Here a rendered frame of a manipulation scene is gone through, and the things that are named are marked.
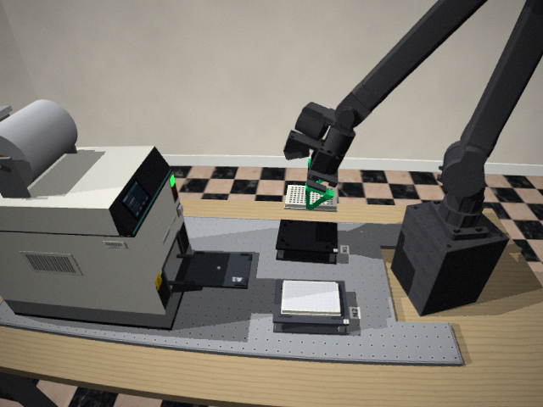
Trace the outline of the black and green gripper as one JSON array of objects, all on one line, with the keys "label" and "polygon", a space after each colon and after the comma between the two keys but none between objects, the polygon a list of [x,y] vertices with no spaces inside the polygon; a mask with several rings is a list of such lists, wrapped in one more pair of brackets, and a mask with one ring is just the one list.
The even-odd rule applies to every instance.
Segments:
[{"label": "black and green gripper", "polygon": [[[314,209],[319,204],[322,204],[329,199],[333,198],[334,191],[328,190],[326,186],[322,185],[323,181],[328,182],[330,187],[336,187],[339,183],[338,168],[342,163],[345,154],[332,153],[333,159],[324,174],[310,170],[311,159],[308,159],[308,171],[307,180],[305,183],[305,207],[309,210]],[[319,184],[320,183],[320,184]],[[315,203],[310,204],[310,192],[316,192],[322,195]]]}]

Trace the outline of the white flat plate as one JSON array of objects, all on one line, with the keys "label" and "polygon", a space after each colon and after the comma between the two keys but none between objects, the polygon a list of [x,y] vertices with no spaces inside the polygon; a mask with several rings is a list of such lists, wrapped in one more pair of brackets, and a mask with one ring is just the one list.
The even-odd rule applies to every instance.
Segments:
[{"label": "white flat plate", "polygon": [[341,316],[338,284],[283,281],[281,315]]}]

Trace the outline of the white well plate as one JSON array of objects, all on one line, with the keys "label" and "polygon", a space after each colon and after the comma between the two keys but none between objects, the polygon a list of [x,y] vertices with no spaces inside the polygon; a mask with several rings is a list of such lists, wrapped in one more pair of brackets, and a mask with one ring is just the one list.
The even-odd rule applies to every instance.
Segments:
[{"label": "white well plate", "polygon": [[[305,186],[288,185],[284,209],[337,212],[337,190],[335,187],[327,187],[327,189],[334,191],[333,198],[329,199],[324,203],[321,203],[314,209],[309,210],[305,207]],[[315,201],[317,201],[321,197],[321,194],[311,192],[311,204],[315,203]]]}]

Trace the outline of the grey cylinder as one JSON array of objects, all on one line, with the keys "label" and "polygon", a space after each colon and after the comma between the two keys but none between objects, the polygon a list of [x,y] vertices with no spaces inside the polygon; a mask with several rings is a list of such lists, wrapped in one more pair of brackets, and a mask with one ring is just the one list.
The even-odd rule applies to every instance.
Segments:
[{"label": "grey cylinder", "polygon": [[59,104],[37,100],[0,122],[0,154],[11,157],[26,187],[77,141],[76,123]]}]

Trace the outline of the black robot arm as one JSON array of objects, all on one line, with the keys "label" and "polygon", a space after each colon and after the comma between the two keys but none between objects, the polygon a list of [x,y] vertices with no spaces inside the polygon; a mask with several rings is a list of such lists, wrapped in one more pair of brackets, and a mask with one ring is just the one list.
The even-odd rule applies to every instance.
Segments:
[{"label": "black robot arm", "polygon": [[[285,158],[306,158],[314,150],[310,170],[325,175],[331,153],[347,153],[353,128],[487,1],[438,0],[335,110],[313,102],[302,108],[283,148]],[[437,181],[448,193],[430,201],[429,209],[452,241],[487,237],[489,230],[479,219],[483,166],[542,56],[543,0],[526,0],[461,140],[446,149],[439,166]]]}]

